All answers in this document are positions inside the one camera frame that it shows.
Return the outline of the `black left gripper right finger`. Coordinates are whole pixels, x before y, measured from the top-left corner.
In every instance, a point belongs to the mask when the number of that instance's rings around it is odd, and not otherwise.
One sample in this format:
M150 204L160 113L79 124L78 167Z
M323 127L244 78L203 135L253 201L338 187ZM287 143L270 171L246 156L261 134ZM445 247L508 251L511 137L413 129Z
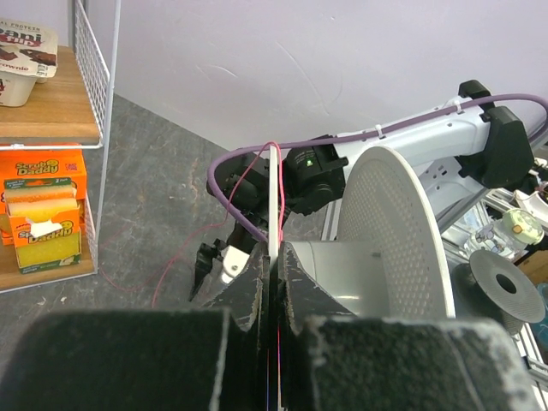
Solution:
M288 410L536 410L533 382L490 319L359 318L278 260L281 396Z

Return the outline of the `white cable spool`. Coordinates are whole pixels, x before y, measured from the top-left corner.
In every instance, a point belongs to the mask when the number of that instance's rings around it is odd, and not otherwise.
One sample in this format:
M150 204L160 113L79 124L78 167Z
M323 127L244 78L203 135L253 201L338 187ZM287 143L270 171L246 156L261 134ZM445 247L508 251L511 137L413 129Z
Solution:
M389 147L364 151L349 175L333 241L286 241L313 285L361 317L456 315L441 235L426 192Z

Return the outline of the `white yogurt tub pack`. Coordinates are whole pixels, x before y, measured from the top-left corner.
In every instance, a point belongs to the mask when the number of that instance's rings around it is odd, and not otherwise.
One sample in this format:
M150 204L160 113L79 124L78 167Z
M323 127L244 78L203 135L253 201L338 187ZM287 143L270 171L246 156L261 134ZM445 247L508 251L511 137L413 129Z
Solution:
M37 82L57 73L58 35L24 21L1 19L1 106L25 105Z

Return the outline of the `orange sponge box front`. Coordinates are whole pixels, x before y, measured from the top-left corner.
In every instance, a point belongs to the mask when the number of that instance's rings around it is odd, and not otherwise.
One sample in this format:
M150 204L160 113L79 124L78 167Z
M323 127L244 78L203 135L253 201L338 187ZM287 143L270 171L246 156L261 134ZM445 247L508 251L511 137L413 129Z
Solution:
M80 208L69 177L11 179L4 199L20 273L77 265Z

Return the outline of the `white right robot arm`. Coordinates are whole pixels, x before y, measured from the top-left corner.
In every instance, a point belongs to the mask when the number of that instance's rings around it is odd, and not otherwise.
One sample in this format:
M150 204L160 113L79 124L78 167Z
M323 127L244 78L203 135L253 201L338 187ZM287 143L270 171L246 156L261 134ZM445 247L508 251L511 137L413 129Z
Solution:
M460 202L494 188L519 185L533 167L533 152L547 141L547 128L528 132L510 101L546 106L525 93L493 95L477 80L463 82L457 95L435 109L368 130L322 135L281 144L280 212L310 215L340 200L359 156L375 146L399 152L413 166L437 219L448 226L461 216ZM194 264L194 290L211 273L226 247L249 253L267 236L271 165L260 146L225 153L207 171L206 189L235 226L226 240L201 244Z

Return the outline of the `orange sponge box middle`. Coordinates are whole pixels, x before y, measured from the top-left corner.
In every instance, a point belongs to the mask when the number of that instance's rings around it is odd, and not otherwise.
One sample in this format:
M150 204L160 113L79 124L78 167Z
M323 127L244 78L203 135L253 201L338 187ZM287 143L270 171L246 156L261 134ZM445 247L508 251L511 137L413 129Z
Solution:
M71 178L76 190L80 227L86 231L87 172L82 150L1 151L1 239L4 246L14 243L6 212L4 181L54 177Z

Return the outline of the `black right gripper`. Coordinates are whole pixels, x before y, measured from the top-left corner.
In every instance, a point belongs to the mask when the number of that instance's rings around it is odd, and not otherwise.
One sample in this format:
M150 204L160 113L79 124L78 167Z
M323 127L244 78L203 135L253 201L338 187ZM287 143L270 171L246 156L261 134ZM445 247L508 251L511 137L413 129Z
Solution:
M241 213L246 217L263 235L268 236L269 201L264 197L253 207L240 205ZM222 264L221 252L227 246L233 246L244 253L250 253L258 240L250 234L239 222L235 222L232 232L226 241L216 239L213 245L201 244L194 264L194 283L191 289L189 300L192 300L200 290L205 278L213 269L213 262L216 260Z

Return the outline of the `orange sponge box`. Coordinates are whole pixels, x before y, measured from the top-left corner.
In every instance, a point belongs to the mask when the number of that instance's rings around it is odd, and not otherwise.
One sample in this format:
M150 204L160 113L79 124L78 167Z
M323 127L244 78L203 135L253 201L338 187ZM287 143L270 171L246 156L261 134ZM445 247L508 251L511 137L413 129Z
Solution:
M71 178L76 190L80 227L86 231L87 172L82 150L1 151L1 239L4 246L14 243L6 212L4 181L54 177Z
M4 199L20 273L77 265L80 208L69 177L11 179Z

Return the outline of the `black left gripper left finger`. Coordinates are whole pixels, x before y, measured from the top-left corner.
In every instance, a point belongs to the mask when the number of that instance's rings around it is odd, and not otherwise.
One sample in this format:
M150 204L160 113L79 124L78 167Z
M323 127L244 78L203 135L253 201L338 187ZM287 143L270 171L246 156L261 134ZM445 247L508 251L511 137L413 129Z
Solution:
M178 311L53 313L21 337L1 380L4 410L266 410L265 244L228 296Z

